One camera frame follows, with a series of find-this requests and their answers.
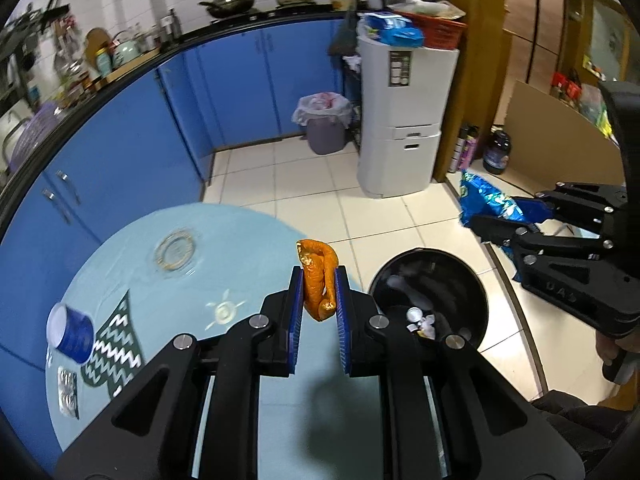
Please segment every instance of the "white tile floor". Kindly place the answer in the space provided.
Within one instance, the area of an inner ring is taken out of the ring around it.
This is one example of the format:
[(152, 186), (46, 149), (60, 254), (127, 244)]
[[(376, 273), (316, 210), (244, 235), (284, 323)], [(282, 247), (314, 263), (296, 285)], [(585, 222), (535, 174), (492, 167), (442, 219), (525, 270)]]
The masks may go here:
[(520, 326), (484, 246), (458, 222), (455, 196), (444, 184), (431, 184), (374, 200), (358, 186), (357, 164), (351, 145), (317, 156), (299, 138), (219, 152), (204, 202), (249, 207), (330, 243), (363, 290), (403, 251), (429, 247), (455, 254), (478, 273), (489, 299), (480, 350), (524, 397), (537, 397), (540, 386)]
[[(523, 190), (487, 174), (478, 161), (473, 164), (472, 171), (481, 174), (494, 186), (512, 196), (528, 196)], [(460, 174), (449, 173), (447, 177), (457, 189)], [(541, 225), (542, 231), (547, 235), (557, 233), (561, 227), (562, 224), (556, 220), (547, 220)], [(572, 232), (565, 227), (560, 230), (559, 235), (572, 236)], [(515, 267), (511, 260), (500, 248), (494, 246), (494, 249), (507, 276), (513, 276)], [(519, 283), (511, 281), (511, 285), (532, 331), (549, 389), (567, 392), (580, 397), (588, 404), (596, 404), (609, 397), (612, 384), (602, 377), (602, 361), (595, 351), (594, 330), (527, 292)], [(487, 331), (485, 340), (489, 335), (490, 332)]]

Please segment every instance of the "orange snack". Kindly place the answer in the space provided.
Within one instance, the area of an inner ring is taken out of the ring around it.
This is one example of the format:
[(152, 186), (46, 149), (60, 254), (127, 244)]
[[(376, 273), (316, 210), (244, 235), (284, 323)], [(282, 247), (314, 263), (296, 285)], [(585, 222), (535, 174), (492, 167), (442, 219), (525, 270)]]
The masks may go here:
[(316, 240), (299, 240), (298, 257), (304, 272), (305, 308), (316, 321), (335, 313), (335, 269), (338, 255), (331, 246)]

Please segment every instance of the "blue cabinet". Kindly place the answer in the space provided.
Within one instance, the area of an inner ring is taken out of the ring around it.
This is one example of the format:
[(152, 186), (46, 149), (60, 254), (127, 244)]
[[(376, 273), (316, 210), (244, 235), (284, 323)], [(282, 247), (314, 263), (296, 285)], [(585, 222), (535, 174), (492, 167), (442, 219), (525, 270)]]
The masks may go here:
[(301, 97), (337, 90), (331, 58), (326, 52), (331, 43), (331, 30), (329, 20), (290, 23), (263, 30), (283, 134), (299, 129), (291, 122), (291, 115)]
[[(0, 370), (0, 408), (24, 447), (52, 474), (62, 450), (49, 417), (44, 371), (2, 349)], [(6, 466), (3, 469), (5, 478)]]
[(254, 30), (199, 47), (209, 95), (228, 145), (280, 135), (263, 43), (260, 30)]
[(98, 246), (39, 176), (0, 244), (1, 347), (44, 368), (49, 311)]
[(198, 109), (204, 119), (204, 124), (211, 140), (211, 145), (214, 148), (225, 146), (228, 144), (222, 135), (220, 129), (220, 122), (216, 115), (216, 110), (211, 102), (211, 96), (209, 95), (209, 88), (202, 71), (202, 60), (200, 59), (200, 51), (197, 48), (192, 48), (184, 53), (184, 63), (187, 68), (187, 74), (191, 81), (191, 88), (195, 95), (196, 102), (198, 103)]
[(200, 197), (202, 181), (154, 76), (116, 95), (46, 169), (101, 241), (146, 214)]
[[(331, 41), (334, 40), (338, 31), (340, 30), (340, 26), (344, 20), (330, 20), (331, 23)], [(335, 92), (338, 94), (342, 93), (342, 57), (341, 56), (332, 56), (331, 58), (331, 66), (334, 72), (334, 86)]]
[(174, 112), (182, 138), (202, 180), (209, 179), (213, 143), (191, 87), (184, 54), (176, 54), (158, 67), (162, 86)]

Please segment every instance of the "trash can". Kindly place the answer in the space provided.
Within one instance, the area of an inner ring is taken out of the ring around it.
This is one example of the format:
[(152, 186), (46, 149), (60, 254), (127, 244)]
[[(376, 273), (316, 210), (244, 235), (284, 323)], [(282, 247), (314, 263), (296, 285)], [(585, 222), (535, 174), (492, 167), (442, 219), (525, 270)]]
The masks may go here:
[(306, 140), (315, 154), (339, 152), (346, 144), (351, 103), (334, 92), (309, 95), (300, 99), (291, 120), (306, 126)]
[(453, 254), (417, 248), (389, 260), (373, 278), (369, 294), (387, 317), (406, 319), (410, 307), (435, 315), (436, 339), (454, 333), (480, 346), (489, 304), (476, 273)]

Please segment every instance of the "green zigzag pattern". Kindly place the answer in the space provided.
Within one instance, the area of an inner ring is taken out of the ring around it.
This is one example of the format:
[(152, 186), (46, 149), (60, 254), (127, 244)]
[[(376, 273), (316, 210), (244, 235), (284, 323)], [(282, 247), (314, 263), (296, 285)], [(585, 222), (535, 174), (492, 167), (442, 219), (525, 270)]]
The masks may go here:
[(81, 368), (82, 380), (92, 388), (107, 383), (109, 398), (113, 399), (144, 365), (131, 322), (127, 291), (109, 319), (96, 331), (94, 353)]

